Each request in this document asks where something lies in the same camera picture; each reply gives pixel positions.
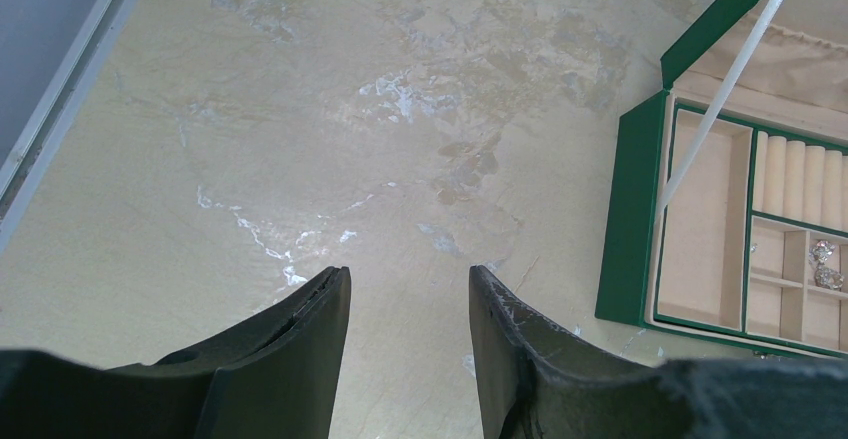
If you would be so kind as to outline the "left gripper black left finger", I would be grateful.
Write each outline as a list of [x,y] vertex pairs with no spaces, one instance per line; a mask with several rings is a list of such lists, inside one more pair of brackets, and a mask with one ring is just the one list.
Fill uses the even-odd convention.
[[5,438],[325,438],[351,277],[330,267],[281,302],[151,365],[98,369],[1,353]]

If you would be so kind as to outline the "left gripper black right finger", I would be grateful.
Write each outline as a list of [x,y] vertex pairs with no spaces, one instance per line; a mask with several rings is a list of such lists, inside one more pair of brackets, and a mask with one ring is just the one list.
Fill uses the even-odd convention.
[[469,271],[469,322],[488,438],[843,438],[837,359],[678,359],[600,349]]

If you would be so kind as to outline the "green jewelry box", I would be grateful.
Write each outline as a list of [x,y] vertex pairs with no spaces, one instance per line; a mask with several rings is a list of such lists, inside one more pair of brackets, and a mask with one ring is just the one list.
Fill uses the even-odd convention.
[[847,354],[847,0],[714,0],[621,116],[598,319]]

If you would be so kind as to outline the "silver earring cluster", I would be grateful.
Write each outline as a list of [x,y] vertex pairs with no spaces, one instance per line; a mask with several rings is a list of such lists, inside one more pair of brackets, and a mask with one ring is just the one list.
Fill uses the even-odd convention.
[[828,261],[836,251],[836,245],[827,240],[818,240],[809,249],[809,262],[813,269],[813,280],[816,286],[840,291],[844,284],[841,272],[828,266]]

